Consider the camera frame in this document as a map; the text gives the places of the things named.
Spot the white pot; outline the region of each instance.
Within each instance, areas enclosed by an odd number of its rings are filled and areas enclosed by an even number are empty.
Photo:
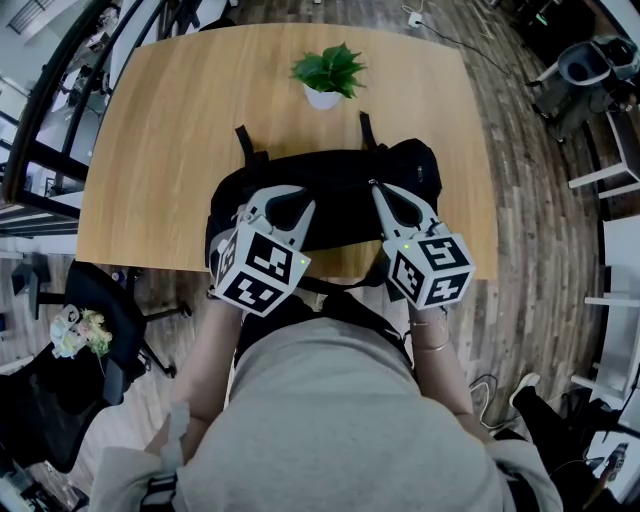
[[[307,94],[309,103],[318,110],[327,110],[335,107],[342,96],[339,92],[318,92],[307,84],[302,85],[304,85],[304,92]]]

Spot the black backpack strap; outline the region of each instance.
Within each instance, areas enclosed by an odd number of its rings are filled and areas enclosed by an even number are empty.
[[[536,493],[529,485],[529,482],[517,475],[514,480],[507,480],[507,484],[509,485],[511,496],[513,496],[517,512],[540,512]]]
[[[240,141],[240,145],[242,146],[244,160],[247,165],[250,165],[255,160],[256,153],[253,149],[253,144],[251,144],[251,138],[249,137],[247,129],[244,127],[244,125],[236,128],[236,135],[238,136],[238,140]]]
[[[253,149],[251,138],[244,125],[236,128],[236,135],[242,146],[242,152],[244,153],[245,160],[245,173],[242,176],[242,191],[246,198],[250,198],[256,190],[261,188],[260,182],[260,168],[269,162],[269,154],[266,151],[256,151]]]
[[[303,290],[307,290],[308,292],[318,293],[320,295],[331,295],[332,293],[340,293],[351,290],[352,288],[360,288],[361,286],[376,287],[380,286],[383,282],[384,280],[379,281],[378,279],[371,279],[369,278],[369,276],[367,276],[355,284],[337,284],[323,281],[322,279],[318,279],[317,277],[305,276],[300,279],[298,288],[302,288]]]
[[[369,151],[377,151],[378,149],[387,149],[384,144],[378,145],[376,139],[373,136],[373,130],[371,129],[371,119],[366,112],[360,112],[360,128],[362,129],[362,139],[364,145]]]
[[[177,483],[175,472],[150,479],[147,494],[140,502],[140,512],[175,512],[171,502],[176,495]]]

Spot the black office chair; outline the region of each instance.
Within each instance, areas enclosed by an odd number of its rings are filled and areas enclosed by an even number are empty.
[[[139,357],[141,351],[165,375],[175,376],[175,367],[162,365],[144,333],[148,321],[190,316],[188,306],[145,317],[132,291],[98,267],[74,261],[64,295],[51,294],[55,303],[100,311],[113,340],[100,359],[87,347],[74,359],[56,359],[49,344],[24,368],[0,376],[0,443],[20,466],[46,460],[58,471],[71,471],[98,412],[122,403],[131,383],[149,368],[148,360]]]

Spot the white cube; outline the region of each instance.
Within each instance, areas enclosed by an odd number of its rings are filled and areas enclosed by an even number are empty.
[[[416,309],[458,302],[476,269],[458,234],[396,238],[383,248],[391,260],[389,280]]]
[[[215,295],[260,317],[293,293],[311,263],[304,254],[244,221],[221,249]]]

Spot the chair wheel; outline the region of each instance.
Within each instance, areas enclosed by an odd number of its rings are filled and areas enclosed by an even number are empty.
[[[191,311],[189,304],[187,304],[186,302],[180,303],[180,309],[182,310],[181,314],[183,318],[191,318],[191,316],[193,315],[193,312]]]

